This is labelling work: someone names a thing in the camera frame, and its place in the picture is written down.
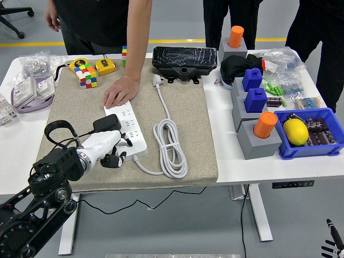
white robotic hand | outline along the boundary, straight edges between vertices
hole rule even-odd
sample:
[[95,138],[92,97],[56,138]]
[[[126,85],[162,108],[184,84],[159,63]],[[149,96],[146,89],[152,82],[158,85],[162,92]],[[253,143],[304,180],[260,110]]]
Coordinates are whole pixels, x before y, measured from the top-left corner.
[[82,147],[77,149],[81,164],[84,168],[84,175],[93,169],[97,160],[101,160],[102,165],[106,167],[106,162],[113,158],[113,167],[120,167],[124,162],[126,153],[121,153],[119,157],[116,154],[116,146],[118,142],[126,135],[119,131],[106,131],[92,134],[86,141],[83,142]]

black glove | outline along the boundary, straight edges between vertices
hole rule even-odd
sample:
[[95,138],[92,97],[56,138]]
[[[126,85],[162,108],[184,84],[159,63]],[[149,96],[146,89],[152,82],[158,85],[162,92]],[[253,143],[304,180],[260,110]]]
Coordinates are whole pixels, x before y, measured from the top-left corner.
[[231,55],[221,63],[221,76],[226,84],[232,84],[236,77],[243,77],[247,69],[258,68],[263,74],[262,58],[248,54],[247,57]]

black shirt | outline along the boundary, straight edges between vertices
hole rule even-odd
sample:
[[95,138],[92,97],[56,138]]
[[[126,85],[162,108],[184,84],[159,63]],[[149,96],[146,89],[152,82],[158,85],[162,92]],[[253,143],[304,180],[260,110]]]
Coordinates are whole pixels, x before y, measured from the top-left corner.
[[125,46],[129,0],[54,0],[58,15],[83,40]]
[[311,2],[328,15],[344,20],[344,0],[311,0]]

yellow lemon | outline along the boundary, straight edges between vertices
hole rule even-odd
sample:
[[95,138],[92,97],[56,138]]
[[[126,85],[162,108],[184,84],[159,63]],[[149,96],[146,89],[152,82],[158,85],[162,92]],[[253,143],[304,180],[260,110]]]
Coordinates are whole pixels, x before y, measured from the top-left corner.
[[287,120],[283,125],[283,129],[291,144],[301,146],[307,142],[308,130],[300,119],[293,118]]

office chair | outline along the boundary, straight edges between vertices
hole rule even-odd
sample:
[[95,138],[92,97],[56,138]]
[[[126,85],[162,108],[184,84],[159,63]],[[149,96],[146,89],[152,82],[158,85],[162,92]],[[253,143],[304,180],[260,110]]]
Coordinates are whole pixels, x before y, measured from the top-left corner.
[[26,12],[27,15],[30,17],[34,16],[34,12],[31,7],[22,7],[22,8],[5,8],[2,4],[2,1],[0,1],[0,22],[5,24],[8,28],[16,32],[19,39],[24,39],[25,34],[21,31],[18,31],[16,27],[14,27],[12,24],[10,24],[2,15],[9,15],[11,13],[16,12]]

